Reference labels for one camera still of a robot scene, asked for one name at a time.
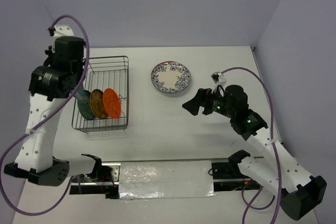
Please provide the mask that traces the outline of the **amber brown small plate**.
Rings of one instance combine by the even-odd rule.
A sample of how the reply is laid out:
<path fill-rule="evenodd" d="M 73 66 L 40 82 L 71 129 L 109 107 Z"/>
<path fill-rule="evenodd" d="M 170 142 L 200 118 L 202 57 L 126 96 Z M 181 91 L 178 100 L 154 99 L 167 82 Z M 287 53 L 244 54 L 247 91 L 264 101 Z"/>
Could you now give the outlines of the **amber brown small plate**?
<path fill-rule="evenodd" d="M 107 118 L 107 113 L 103 105 L 103 92 L 99 89 L 95 89 L 90 95 L 90 106 L 94 115 L 101 120 Z"/>

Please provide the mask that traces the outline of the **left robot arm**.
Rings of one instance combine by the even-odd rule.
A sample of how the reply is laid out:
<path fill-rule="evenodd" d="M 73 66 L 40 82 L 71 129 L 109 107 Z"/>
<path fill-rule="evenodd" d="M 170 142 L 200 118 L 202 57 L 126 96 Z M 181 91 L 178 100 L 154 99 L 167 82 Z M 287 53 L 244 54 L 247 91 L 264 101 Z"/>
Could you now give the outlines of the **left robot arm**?
<path fill-rule="evenodd" d="M 48 30 L 53 42 L 45 50 L 47 59 L 31 74 L 26 136 L 15 161 L 4 166 L 4 173 L 42 186 L 59 186 L 67 177 L 76 175 L 85 175 L 95 182 L 103 174 L 100 158 L 82 154 L 60 160 L 53 156 L 62 104 L 69 100 L 76 86 L 82 85 L 85 41 L 76 37 L 68 25 Z"/>

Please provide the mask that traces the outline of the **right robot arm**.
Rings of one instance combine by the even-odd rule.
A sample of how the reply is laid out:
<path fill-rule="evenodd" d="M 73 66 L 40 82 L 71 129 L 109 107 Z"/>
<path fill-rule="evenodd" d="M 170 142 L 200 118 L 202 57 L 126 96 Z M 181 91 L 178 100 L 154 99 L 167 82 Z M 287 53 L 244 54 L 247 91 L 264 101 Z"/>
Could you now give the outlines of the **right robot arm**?
<path fill-rule="evenodd" d="M 245 175 L 263 186 L 278 198 L 279 207 L 288 217 L 298 221 L 322 202 L 326 180 L 320 175 L 313 176 L 278 140 L 271 138 L 266 121 L 249 108 L 248 96 L 241 86 L 200 88 L 182 107 L 193 116 L 203 108 L 204 115 L 215 112 L 230 119 L 232 129 L 253 146 L 271 168 L 241 150 L 229 157 L 229 173 L 233 177 Z"/>

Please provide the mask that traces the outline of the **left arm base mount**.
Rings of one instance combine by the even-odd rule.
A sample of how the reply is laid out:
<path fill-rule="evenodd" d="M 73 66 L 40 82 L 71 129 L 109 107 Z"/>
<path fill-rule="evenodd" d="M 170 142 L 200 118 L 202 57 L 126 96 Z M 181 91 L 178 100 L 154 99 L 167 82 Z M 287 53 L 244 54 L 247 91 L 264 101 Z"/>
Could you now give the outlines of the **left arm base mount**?
<path fill-rule="evenodd" d="M 70 195 L 103 195 L 106 199 L 119 199 L 121 163 L 104 162 L 98 178 L 81 174 L 71 181 Z"/>

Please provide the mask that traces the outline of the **dark green plate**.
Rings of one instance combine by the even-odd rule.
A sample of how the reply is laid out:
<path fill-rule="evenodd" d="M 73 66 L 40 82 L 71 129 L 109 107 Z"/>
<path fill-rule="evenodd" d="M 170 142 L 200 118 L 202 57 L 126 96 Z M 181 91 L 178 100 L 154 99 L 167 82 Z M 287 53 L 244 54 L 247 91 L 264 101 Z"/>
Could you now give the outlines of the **dark green plate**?
<path fill-rule="evenodd" d="M 79 90 L 75 94 L 75 98 L 77 99 L 77 107 L 80 114 L 84 119 L 89 121 L 94 120 L 96 117 L 91 108 L 90 96 L 91 93 L 88 90 Z"/>

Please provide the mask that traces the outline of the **orange plastic plate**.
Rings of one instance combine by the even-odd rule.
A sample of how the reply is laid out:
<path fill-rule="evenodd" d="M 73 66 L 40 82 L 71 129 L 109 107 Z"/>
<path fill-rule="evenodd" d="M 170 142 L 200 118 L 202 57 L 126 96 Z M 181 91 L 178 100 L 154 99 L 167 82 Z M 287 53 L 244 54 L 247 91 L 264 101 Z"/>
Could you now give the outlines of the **orange plastic plate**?
<path fill-rule="evenodd" d="M 113 119 L 119 118 L 121 115 L 121 102 L 113 89 L 107 88 L 103 92 L 103 105 L 109 117 Z"/>

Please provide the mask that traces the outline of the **silver foil tape sheet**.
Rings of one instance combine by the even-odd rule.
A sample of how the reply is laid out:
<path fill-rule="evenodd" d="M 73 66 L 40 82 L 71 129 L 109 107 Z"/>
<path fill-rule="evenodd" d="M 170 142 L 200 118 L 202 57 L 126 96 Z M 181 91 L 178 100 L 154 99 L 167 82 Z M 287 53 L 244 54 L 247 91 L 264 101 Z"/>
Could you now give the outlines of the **silver foil tape sheet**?
<path fill-rule="evenodd" d="M 122 163 L 119 198 L 205 198 L 215 195 L 210 161 Z"/>

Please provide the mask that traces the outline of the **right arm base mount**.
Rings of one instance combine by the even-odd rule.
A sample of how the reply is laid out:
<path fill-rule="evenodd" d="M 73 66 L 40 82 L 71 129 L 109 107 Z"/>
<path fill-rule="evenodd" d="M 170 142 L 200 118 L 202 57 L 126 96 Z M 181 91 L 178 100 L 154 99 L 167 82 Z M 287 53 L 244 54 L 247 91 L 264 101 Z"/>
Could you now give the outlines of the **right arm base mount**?
<path fill-rule="evenodd" d="M 242 190 L 253 180 L 243 175 L 238 164 L 245 157 L 250 157 L 246 151 L 238 151 L 224 161 L 215 161 L 211 163 L 208 174 L 213 179 L 214 192 Z"/>

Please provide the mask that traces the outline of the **blue floral white plate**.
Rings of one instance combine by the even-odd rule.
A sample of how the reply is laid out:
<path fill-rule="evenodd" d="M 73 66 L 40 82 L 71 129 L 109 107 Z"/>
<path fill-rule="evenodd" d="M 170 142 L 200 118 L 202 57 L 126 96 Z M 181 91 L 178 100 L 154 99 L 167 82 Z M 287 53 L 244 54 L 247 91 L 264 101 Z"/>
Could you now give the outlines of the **blue floral white plate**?
<path fill-rule="evenodd" d="M 179 93 L 191 83 L 189 69 L 179 62 L 166 63 L 151 72 L 151 81 L 155 88 L 164 93 Z"/>

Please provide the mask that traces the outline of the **red and teal plate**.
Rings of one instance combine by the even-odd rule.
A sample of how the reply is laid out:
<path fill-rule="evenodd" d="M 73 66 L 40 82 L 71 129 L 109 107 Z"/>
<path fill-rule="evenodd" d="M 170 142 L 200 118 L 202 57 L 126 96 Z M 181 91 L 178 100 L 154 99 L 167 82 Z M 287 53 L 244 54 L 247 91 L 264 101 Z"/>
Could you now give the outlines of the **red and teal plate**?
<path fill-rule="evenodd" d="M 172 62 L 175 62 L 175 61 L 170 60 L 170 61 L 160 62 L 160 63 L 158 63 L 158 64 L 154 67 L 154 69 L 157 68 L 157 67 L 160 66 L 160 65 L 164 65 L 164 64 L 166 64 L 166 63 L 172 63 Z"/>

